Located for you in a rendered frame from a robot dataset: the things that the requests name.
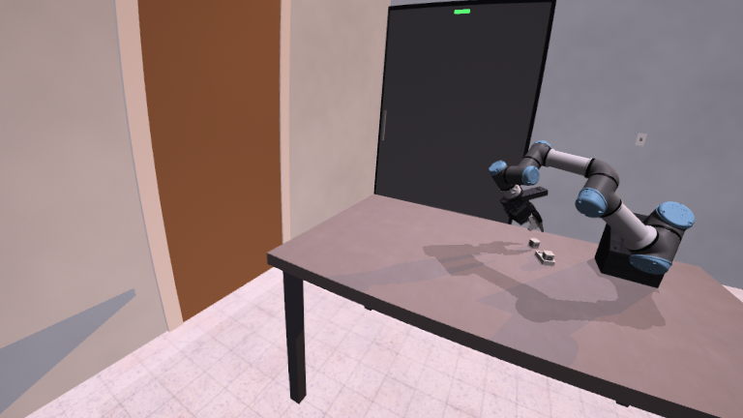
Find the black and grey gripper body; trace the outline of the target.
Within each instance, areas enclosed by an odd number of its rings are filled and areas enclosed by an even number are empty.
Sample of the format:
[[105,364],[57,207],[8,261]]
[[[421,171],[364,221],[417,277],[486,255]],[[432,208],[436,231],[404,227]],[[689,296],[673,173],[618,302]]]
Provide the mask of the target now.
[[[529,217],[531,216],[531,213],[533,212],[531,207],[535,208],[534,205],[529,202],[529,200],[526,201],[520,201],[520,198],[523,195],[523,190],[520,188],[520,194],[517,195],[514,198],[508,198],[506,199],[505,196],[500,199],[500,202],[504,206],[504,210],[511,218],[517,223],[520,223],[522,225],[527,220],[529,220]],[[514,202],[513,202],[514,201]],[[536,208],[535,208],[536,209]]]

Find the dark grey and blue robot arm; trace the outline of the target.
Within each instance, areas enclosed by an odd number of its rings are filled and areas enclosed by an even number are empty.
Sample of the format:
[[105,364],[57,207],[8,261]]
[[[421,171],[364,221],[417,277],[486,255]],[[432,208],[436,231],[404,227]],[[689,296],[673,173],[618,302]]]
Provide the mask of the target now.
[[669,270],[685,230],[695,222],[689,208],[664,202],[640,221],[615,194],[619,177],[609,164],[555,151],[543,140],[536,141],[517,166],[498,161],[489,173],[503,195],[514,198],[520,194],[519,185],[537,184],[541,166],[588,178],[575,203],[578,211],[586,217],[600,217],[624,239],[624,247],[631,253],[629,261],[640,271],[662,275]]

